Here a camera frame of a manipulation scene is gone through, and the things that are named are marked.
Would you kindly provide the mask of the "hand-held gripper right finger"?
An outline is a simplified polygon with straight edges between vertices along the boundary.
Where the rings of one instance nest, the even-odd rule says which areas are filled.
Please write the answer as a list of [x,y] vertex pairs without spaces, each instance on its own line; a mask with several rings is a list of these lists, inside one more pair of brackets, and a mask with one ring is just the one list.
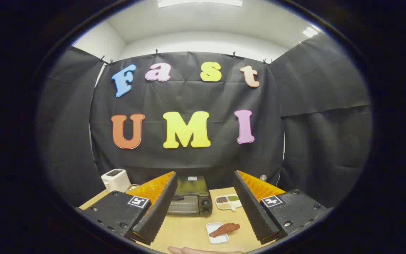
[[261,244],[301,231],[332,210],[299,189],[284,191],[239,170],[232,183]]

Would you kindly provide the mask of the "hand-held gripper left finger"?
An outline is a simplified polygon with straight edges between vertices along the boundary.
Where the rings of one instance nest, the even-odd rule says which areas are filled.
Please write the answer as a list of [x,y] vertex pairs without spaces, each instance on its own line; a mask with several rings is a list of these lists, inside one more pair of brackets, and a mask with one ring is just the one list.
[[114,190],[78,213],[111,235],[150,245],[176,188],[177,175],[171,171],[126,193]]

